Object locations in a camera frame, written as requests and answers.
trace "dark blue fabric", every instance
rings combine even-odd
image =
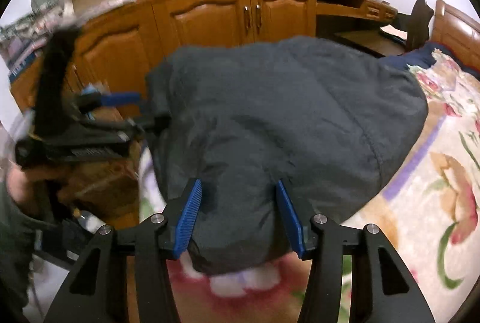
[[[444,45],[436,42],[428,41],[425,45],[419,49],[412,50],[401,56],[387,56],[379,58],[378,61],[381,64],[388,65],[393,68],[405,71],[408,69],[408,65],[418,65],[424,69],[430,68],[435,64],[435,59],[431,55],[434,49],[440,49],[444,54],[449,55],[455,60],[455,62],[462,68],[462,71],[473,75],[477,80],[480,80],[480,72],[477,72],[473,68],[466,67],[455,55]]]

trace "cabinet door handle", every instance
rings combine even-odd
[[[262,9],[259,4],[257,4],[255,11],[257,13],[257,29],[260,31],[260,27],[262,27]]]
[[[243,8],[243,16],[245,17],[245,30],[248,31],[250,30],[251,22],[250,22],[250,12],[247,6]]]
[[[85,86],[83,85],[82,81],[80,80],[80,76],[78,76],[77,72],[77,67],[75,64],[71,66],[71,69],[73,69],[73,74],[75,75],[75,79],[77,79],[78,85],[80,87],[80,90],[82,90]]]

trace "purple stripe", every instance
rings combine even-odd
[[[438,120],[437,125],[431,131],[430,136],[428,136],[428,138],[425,140],[425,143],[420,146],[410,161],[400,170],[397,175],[395,175],[385,189],[383,189],[382,195],[386,200],[392,200],[398,193],[400,193],[400,189],[407,182],[412,172],[415,171],[420,162],[427,155],[428,149],[438,136],[438,132],[440,131],[443,121],[445,121],[445,115]]]

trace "triangular cutout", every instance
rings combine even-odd
[[[407,293],[410,288],[385,248],[380,247],[378,249],[378,258],[380,260],[383,293],[387,296]]]
[[[97,284],[98,263],[100,262],[100,249],[95,248],[78,270],[77,276],[70,285],[70,293],[74,295],[92,296],[95,294]]]

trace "bed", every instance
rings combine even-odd
[[[480,72],[480,24],[438,0],[433,27],[432,43],[422,51],[389,57],[409,69],[426,94],[429,115],[422,134],[390,183],[344,225],[378,224],[416,279],[435,321],[453,323],[466,319],[480,292],[480,83],[472,76]],[[165,207],[148,151],[139,174],[143,220]],[[292,322],[309,268],[288,254],[262,267],[206,277],[184,254],[169,273],[184,322]],[[342,284],[338,321],[346,323],[348,256]]]

